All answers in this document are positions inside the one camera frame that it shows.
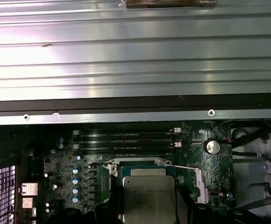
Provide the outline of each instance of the metal side panel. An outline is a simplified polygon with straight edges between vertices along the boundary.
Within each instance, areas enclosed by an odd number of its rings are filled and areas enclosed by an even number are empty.
[[[271,0],[0,0],[0,101],[271,92]]]

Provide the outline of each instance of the mounting hole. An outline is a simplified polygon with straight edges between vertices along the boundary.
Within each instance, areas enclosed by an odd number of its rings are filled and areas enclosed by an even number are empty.
[[[29,120],[29,115],[28,115],[28,114],[25,114],[25,115],[23,115],[23,118],[24,118],[25,120]]]
[[[215,115],[215,111],[214,110],[209,110],[208,115],[213,117]]]

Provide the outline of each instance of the ventilation grille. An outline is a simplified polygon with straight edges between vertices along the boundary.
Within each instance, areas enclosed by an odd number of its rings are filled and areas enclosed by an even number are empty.
[[[0,224],[14,223],[15,166],[0,169]]]

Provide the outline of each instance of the blue capacitor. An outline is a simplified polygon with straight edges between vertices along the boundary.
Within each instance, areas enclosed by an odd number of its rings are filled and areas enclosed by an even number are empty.
[[[78,177],[76,177],[76,178],[74,178],[74,179],[72,180],[72,183],[73,183],[73,184],[78,184],[78,182],[79,182],[79,178],[78,178]]]

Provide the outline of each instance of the metal edge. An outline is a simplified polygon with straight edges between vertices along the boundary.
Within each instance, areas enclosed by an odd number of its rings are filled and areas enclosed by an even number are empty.
[[[0,125],[114,123],[213,119],[271,119],[271,109],[4,116]]]

